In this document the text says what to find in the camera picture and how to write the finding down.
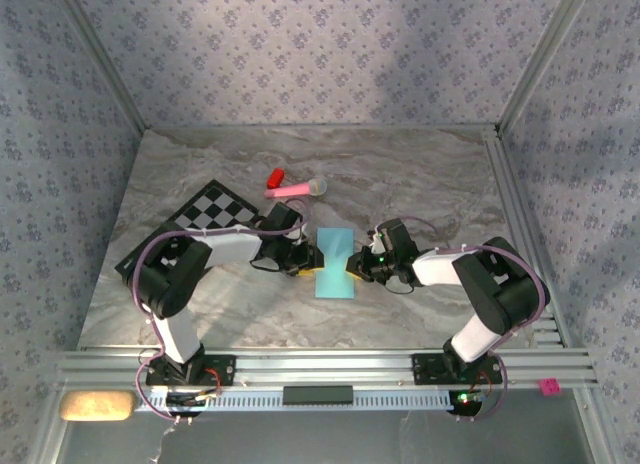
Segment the pink sticky note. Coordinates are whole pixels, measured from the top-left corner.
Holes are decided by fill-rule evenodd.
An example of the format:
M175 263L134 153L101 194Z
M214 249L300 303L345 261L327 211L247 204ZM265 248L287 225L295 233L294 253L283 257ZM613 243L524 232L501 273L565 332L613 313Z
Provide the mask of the pink sticky note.
M558 380L551 379L542 379L538 382L540 386L540 390L542 391L543 396L553 396L554 394L560 394L560 384L558 384Z

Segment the sponge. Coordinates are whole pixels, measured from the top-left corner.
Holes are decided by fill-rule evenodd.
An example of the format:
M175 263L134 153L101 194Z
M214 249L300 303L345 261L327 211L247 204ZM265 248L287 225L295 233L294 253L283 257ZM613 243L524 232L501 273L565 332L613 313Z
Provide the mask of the sponge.
M324 255L324 268L316 272L316 297L353 299L353 275L347 273L347 260L353 254L353 229L319 227L317 246Z
M60 400L65 421L124 421L136 405L132 391L70 391Z

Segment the yellow sponge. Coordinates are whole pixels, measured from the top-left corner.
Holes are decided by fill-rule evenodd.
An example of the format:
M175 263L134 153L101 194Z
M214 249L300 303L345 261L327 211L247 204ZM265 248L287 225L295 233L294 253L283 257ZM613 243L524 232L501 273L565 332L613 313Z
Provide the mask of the yellow sponge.
M70 391L60 400L65 421L124 421L136 405L132 391Z

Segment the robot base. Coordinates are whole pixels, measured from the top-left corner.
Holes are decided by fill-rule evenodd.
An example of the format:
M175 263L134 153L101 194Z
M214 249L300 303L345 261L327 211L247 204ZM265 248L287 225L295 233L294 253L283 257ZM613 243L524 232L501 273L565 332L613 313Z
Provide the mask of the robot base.
M202 348L202 353L184 364L174 363L167 356L154 359L149 364L145 382L148 386L226 387L233 385L235 372L235 356L204 354Z
M413 381L420 385L468 385L472 386L481 373L486 374L491 384L502 384L502 373L498 360L493 356L485 356L460 372L451 372L448 368L446 354L413 354Z

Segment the red cap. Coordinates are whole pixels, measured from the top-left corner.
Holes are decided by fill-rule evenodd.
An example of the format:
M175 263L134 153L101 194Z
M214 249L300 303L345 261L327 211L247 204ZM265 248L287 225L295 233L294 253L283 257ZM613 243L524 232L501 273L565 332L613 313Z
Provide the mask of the red cap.
M276 167L271 173L271 175L269 176L269 179L267 179L267 189L276 189L277 187L280 187L280 184L282 184L283 179L284 179L284 170L280 169L279 167Z

